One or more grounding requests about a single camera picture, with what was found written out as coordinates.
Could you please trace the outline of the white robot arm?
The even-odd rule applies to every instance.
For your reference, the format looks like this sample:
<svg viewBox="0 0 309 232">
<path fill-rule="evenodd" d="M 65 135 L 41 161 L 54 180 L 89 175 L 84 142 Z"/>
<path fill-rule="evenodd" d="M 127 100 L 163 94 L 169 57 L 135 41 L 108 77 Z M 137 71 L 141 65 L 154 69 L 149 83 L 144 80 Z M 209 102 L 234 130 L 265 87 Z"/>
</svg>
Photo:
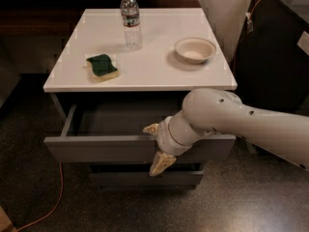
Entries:
<svg viewBox="0 0 309 232">
<path fill-rule="evenodd" d="M 159 175 L 193 144 L 227 133 L 303 169 L 309 168 L 309 118 L 248 106 L 234 93 L 201 88 L 189 92 L 182 109 L 143 131 L 155 136 L 159 152 L 150 168 Z"/>
</svg>

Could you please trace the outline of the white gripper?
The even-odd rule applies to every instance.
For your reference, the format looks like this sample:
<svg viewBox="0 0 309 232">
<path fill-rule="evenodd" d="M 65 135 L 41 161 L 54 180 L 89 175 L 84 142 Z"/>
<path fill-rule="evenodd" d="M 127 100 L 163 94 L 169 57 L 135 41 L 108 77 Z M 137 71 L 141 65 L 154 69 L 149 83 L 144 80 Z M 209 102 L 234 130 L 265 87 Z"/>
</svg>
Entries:
<svg viewBox="0 0 309 232">
<path fill-rule="evenodd" d="M 150 168 L 150 175 L 157 176 L 164 170 L 174 164 L 177 160 L 175 156 L 182 155 L 189 149 L 189 146 L 183 146 L 177 142 L 169 131 L 169 123 L 172 117 L 169 116 L 159 124 L 151 124 L 143 128 L 144 133 L 156 135 L 156 142 L 162 152 L 156 152 L 153 164 Z"/>
</svg>

